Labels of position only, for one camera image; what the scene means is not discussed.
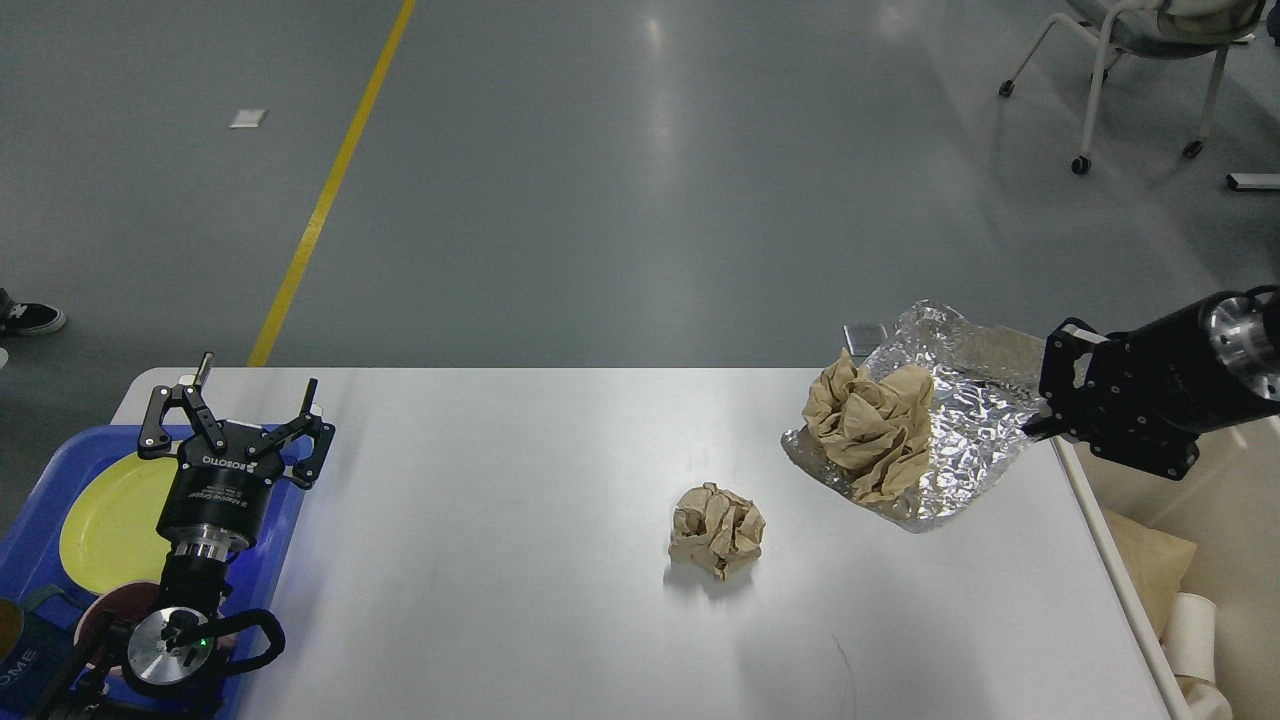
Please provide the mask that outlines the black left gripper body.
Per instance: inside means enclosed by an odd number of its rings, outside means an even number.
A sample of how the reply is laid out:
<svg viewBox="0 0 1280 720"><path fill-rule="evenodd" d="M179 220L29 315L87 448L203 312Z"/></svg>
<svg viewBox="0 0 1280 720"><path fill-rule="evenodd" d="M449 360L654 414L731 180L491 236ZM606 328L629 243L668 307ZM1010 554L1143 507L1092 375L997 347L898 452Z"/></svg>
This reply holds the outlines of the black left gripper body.
<svg viewBox="0 0 1280 720"><path fill-rule="evenodd" d="M256 460L246 452L230 445L218 455L204 439L180 443L174 482L156 524L175 556L229 556L259 542L271 489L285 464L279 451Z"/></svg>

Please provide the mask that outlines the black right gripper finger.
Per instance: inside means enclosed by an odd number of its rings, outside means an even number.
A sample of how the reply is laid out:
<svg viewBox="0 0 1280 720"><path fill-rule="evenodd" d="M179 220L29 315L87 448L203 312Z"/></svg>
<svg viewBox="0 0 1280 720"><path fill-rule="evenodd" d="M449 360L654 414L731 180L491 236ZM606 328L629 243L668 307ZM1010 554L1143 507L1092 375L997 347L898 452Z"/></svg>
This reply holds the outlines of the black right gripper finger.
<svg viewBox="0 0 1280 720"><path fill-rule="evenodd" d="M1021 425L1023 434L1039 442L1066 436L1071 442L1088 430L1079 409L1082 389L1075 384L1076 363L1107 340L1079 318L1066 318L1044 340L1037 393L1037 414Z"/></svg>

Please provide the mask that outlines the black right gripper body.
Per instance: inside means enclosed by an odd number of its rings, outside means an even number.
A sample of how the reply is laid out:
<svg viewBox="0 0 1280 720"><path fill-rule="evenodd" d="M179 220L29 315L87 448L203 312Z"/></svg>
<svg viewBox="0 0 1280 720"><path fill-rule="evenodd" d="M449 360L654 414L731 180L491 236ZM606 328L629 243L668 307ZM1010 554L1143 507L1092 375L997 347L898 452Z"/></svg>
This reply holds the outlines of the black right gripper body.
<svg viewBox="0 0 1280 720"><path fill-rule="evenodd" d="M1277 415L1277 293L1221 292L1100 346L1100 459L1180 480L1198 438Z"/></svg>

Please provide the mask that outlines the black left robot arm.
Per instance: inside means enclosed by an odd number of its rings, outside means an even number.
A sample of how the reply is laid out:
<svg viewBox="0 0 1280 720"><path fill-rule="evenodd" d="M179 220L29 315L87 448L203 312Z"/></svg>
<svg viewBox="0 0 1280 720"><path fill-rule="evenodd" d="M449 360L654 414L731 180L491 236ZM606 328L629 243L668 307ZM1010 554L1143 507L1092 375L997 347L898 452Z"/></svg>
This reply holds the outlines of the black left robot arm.
<svg viewBox="0 0 1280 720"><path fill-rule="evenodd" d="M296 416L259 427L215 415L204 398L214 356L192 375L155 386L136 441L141 462L175 469L157 511L166 553L157 591L138 618L90 605L70 653L44 683L26 719L91 717L109 705L119 671L156 708L125 706L132 717L211 719L234 676L266 667L285 650L285 632L262 602L230 611L236 562L269 542L273 496L312 489L335 438L310 378Z"/></svg>

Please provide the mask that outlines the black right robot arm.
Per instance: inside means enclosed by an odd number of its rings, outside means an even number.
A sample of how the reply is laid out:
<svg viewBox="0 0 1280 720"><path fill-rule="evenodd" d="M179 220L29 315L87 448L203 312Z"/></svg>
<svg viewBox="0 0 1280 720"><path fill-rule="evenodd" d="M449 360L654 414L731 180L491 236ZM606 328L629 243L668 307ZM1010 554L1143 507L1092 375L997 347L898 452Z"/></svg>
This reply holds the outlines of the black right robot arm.
<svg viewBox="0 0 1280 720"><path fill-rule="evenodd" d="M1276 416L1277 287L1224 291L1138 329L1065 319L1046 340L1033 441L1062 436L1096 456L1180 480L1198 438Z"/></svg>

